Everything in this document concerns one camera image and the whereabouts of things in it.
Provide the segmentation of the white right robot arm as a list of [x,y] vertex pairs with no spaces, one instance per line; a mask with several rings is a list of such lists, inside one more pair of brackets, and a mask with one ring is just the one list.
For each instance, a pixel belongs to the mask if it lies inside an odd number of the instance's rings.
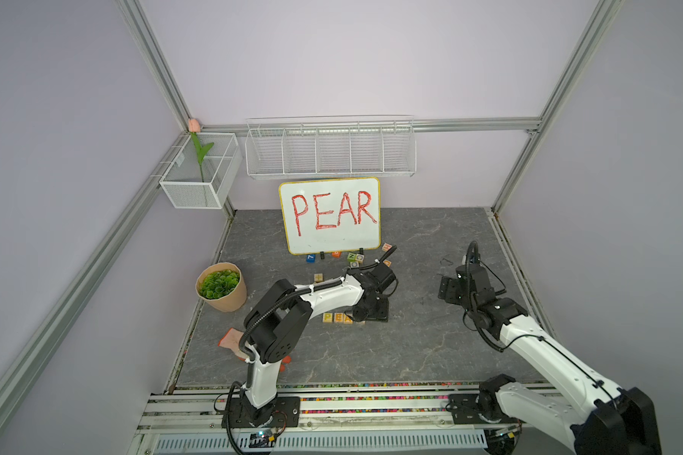
[[476,399],[457,394],[448,411],[456,421],[510,419],[529,424],[575,454],[660,454],[655,404],[638,388],[625,390],[596,372],[546,333],[529,312],[491,284],[491,271],[470,242],[454,277],[438,297],[464,309],[476,332],[496,352],[516,352],[559,392],[547,397],[510,375],[482,382]]

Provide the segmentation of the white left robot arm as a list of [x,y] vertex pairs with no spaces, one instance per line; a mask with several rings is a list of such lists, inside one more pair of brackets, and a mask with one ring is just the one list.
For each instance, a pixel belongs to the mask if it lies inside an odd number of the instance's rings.
[[396,250],[389,246],[375,262],[349,267],[343,276],[318,284],[295,286],[283,279],[271,286],[246,317],[239,341],[249,364],[241,394],[247,408],[260,411],[275,401],[282,360],[293,351],[310,320],[341,311],[353,322],[387,322],[394,294],[388,288],[395,288],[398,278],[386,261]]

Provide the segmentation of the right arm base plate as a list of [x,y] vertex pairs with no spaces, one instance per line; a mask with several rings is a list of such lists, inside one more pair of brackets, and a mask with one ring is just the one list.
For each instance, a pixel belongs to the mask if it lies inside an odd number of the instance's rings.
[[497,405],[481,404],[479,394],[450,394],[444,408],[456,425],[519,425],[521,421],[504,415]]

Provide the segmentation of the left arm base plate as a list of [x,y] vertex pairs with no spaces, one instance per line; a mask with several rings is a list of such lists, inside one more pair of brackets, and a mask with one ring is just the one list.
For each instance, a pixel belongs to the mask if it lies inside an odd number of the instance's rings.
[[231,428],[297,428],[301,417],[301,399],[293,395],[277,395],[261,408],[255,408],[246,396],[234,396],[225,411],[222,427]]

